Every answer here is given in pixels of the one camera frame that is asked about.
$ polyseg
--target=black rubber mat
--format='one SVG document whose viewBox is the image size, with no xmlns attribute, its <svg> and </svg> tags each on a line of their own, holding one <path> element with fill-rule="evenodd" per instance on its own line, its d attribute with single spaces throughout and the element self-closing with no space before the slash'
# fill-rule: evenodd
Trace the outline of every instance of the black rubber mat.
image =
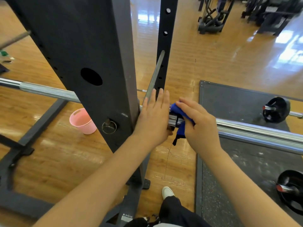
<svg viewBox="0 0 303 227">
<path fill-rule="evenodd" d="M 276 96 L 279 95 L 200 81 L 199 103 L 216 118 L 289 131 L 285 121 L 273 124 L 266 123 L 263 119 L 262 106 Z M 220 141 L 233 161 L 291 217 L 303 225 L 303 216 L 283 205 L 275 189 L 276 180 L 283 171 L 303 171 L 302 157 L 224 138 L 220 138 Z M 243 226 L 228 197 L 199 157 L 195 208 L 196 213 L 212 227 Z"/>
</svg>

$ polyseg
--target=shoe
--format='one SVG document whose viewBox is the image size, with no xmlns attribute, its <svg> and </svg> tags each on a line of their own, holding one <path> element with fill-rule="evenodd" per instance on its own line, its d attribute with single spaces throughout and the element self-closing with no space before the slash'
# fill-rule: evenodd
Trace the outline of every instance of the shoe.
<svg viewBox="0 0 303 227">
<path fill-rule="evenodd" d="M 174 192 L 171 190 L 171 188 L 169 188 L 168 186 L 163 187 L 162 189 L 162 197 L 163 200 L 169 196 L 174 196 Z"/>
</svg>

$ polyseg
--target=oval hole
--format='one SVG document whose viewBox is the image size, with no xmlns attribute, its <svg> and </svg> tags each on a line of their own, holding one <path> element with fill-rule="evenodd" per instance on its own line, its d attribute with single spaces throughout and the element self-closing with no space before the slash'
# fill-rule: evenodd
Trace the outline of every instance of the oval hole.
<svg viewBox="0 0 303 227">
<path fill-rule="evenodd" d="M 93 84 L 95 86 L 100 86 L 103 84 L 101 76 L 98 75 L 93 69 L 90 68 L 82 68 L 80 72 L 82 78 Z"/>
</svg>

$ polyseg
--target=right hand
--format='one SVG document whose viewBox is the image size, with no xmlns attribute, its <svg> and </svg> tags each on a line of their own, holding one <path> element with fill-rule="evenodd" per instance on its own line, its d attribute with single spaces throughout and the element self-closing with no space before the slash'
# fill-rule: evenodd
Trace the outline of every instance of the right hand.
<svg viewBox="0 0 303 227">
<path fill-rule="evenodd" d="M 216 156 L 222 150 L 217 130 L 216 118 L 209 114 L 200 104 L 180 97 L 176 105 L 181 108 L 190 120 L 185 120 L 185 137 L 191 148 L 200 154 L 201 158 Z"/>
</svg>

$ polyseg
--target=blue microfiber towel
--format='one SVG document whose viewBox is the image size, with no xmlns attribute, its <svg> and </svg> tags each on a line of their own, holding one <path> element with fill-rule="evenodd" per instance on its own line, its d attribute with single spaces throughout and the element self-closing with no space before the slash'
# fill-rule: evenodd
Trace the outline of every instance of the blue microfiber towel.
<svg viewBox="0 0 303 227">
<path fill-rule="evenodd" d="M 187 114 L 185 114 L 181 109 L 180 107 L 178 107 L 175 103 L 171 106 L 171 112 L 173 112 L 174 114 L 177 115 L 177 121 L 179 118 L 183 118 L 183 117 L 186 117 L 188 118 L 193 125 L 195 125 L 195 122 L 188 117 Z M 176 145 L 177 144 L 177 140 L 178 139 L 185 139 L 185 121 L 180 125 L 178 131 L 177 131 L 177 135 L 176 135 L 176 138 L 175 140 L 173 141 L 172 145 Z"/>
</svg>

